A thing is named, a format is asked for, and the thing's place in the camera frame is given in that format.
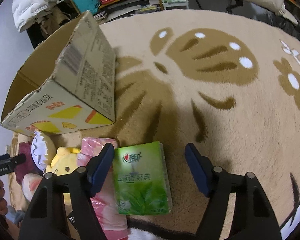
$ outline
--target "cardboard box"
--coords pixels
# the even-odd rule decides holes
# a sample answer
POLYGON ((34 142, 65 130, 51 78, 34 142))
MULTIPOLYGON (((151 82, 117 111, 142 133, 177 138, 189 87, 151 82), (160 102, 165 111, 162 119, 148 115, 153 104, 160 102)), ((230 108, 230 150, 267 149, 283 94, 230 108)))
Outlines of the cardboard box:
POLYGON ((114 122, 115 53, 90 12, 59 28, 19 69, 1 126, 63 134, 114 122))

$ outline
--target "fleece blanket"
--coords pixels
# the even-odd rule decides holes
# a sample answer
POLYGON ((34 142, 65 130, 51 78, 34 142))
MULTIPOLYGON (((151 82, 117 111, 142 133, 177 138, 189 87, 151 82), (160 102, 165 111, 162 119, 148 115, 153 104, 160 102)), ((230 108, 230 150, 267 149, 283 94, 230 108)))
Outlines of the fleece blanket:
MULTIPOLYGON (((300 220, 300 42, 258 21, 202 10, 100 27, 117 55, 116 122, 52 139, 56 147, 80 146, 86 136, 116 138, 121 147, 163 144, 172 211, 129 217, 129 239, 194 239, 208 199, 186 164, 189 142, 228 172, 256 174, 285 239, 300 220)), ((13 140, 16 152, 27 138, 13 140)), ((25 209, 13 176, 11 203, 25 209)), ((231 196, 221 239, 233 210, 231 196)))

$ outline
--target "white wall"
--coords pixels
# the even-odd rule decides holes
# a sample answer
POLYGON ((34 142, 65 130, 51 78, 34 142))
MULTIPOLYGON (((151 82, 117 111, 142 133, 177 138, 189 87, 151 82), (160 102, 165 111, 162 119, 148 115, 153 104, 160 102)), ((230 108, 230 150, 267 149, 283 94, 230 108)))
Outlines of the white wall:
MULTIPOLYGON (((0 118, 11 82, 33 51, 27 33, 19 33, 15 28, 11 7, 12 0, 4 0, 0 5, 0 118)), ((11 138, 12 132, 0 126, 0 155, 5 153, 5 146, 10 145, 11 138)), ((2 176, 0 179, 5 184, 5 199, 10 202, 8 176, 2 176)))

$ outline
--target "tissue pack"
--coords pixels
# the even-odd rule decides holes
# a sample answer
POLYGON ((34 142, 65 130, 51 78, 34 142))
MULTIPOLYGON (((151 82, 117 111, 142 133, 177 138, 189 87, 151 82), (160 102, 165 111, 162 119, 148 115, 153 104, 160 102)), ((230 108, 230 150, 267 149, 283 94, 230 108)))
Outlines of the tissue pack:
POLYGON ((172 208, 162 144, 115 149, 115 197, 120 214, 160 215, 172 208))

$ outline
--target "pink tissue package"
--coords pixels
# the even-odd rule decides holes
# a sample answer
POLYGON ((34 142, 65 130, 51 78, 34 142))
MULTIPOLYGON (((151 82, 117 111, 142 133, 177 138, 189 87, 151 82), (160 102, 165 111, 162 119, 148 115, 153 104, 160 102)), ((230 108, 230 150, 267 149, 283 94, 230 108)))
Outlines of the pink tissue package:
MULTIPOLYGON (((118 147, 115 139, 85 137, 82 139, 81 152, 77 154, 77 165, 86 166, 89 160, 98 156, 106 143, 118 147)), ((99 223, 108 240, 128 239, 127 218, 120 215, 114 199, 113 171, 110 168, 103 187, 91 203, 99 223)))

